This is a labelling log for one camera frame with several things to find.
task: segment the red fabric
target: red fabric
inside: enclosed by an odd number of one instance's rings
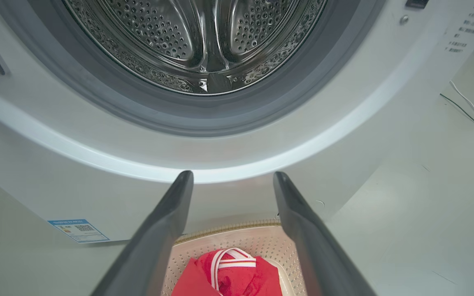
[[[190,259],[171,296],[282,296],[277,268],[261,257],[243,254],[247,257],[216,250]],[[217,281],[212,285],[214,266],[218,267]]]

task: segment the light gray floor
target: light gray floor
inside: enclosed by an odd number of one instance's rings
[[[474,101],[474,54],[454,80]],[[437,100],[327,222],[382,296],[474,295],[474,123]],[[78,245],[0,188],[0,296],[89,295],[123,246]]]

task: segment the blue and white label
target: blue and white label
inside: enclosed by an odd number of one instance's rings
[[[105,242],[110,239],[92,226],[86,219],[48,221],[54,227],[79,243]]]

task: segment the gray rubber door gasket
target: gray rubber door gasket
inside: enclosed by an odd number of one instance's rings
[[[384,0],[328,0],[301,44],[265,79],[203,97],[143,81],[105,54],[60,0],[0,0],[0,13],[45,66],[84,98],[150,129],[183,136],[242,133],[278,120],[310,99],[356,51]]]

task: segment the qr code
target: qr code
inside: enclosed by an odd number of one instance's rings
[[[94,228],[90,227],[89,225],[74,225],[80,231],[92,231]]]

